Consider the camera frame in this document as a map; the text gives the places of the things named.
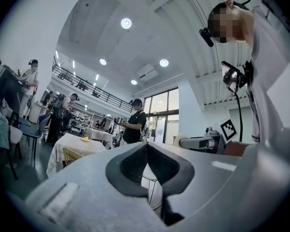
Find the black cable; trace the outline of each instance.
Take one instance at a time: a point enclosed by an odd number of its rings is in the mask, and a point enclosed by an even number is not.
[[[242,121],[242,113],[241,113],[241,106],[240,106],[240,100],[238,99],[237,94],[235,93],[237,105],[238,105],[238,111],[240,112],[240,142],[242,141],[243,138],[243,121]]]

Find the balcony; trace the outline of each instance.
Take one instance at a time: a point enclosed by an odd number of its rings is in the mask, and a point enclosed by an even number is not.
[[[129,103],[109,94],[108,92],[105,92],[104,90],[94,86],[89,82],[86,82],[84,79],[78,77],[77,75],[73,75],[73,73],[62,67],[59,67],[56,64],[53,65],[52,74],[57,78],[69,83],[70,85],[86,92],[87,94],[101,99],[104,102],[121,108],[122,110],[125,110],[129,113],[132,111],[132,106]]]

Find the ear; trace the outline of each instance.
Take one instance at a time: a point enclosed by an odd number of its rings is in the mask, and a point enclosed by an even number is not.
[[[227,0],[226,1],[226,5],[227,5],[227,8],[230,8],[230,9],[233,9],[234,8],[234,4],[233,4],[233,1],[232,0]]]

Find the ceiling air conditioner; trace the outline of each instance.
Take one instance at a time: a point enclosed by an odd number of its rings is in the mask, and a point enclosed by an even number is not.
[[[147,64],[137,72],[137,75],[140,80],[146,82],[151,78],[157,76],[158,72],[155,70],[154,66],[152,66],[151,64]]]

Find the yellow chair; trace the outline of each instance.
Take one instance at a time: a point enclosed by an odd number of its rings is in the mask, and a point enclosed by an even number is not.
[[[75,151],[72,151],[72,150],[67,149],[67,148],[63,148],[63,156],[64,156],[64,160],[65,160],[65,166],[68,166],[72,162],[83,157],[82,155],[76,153]]]

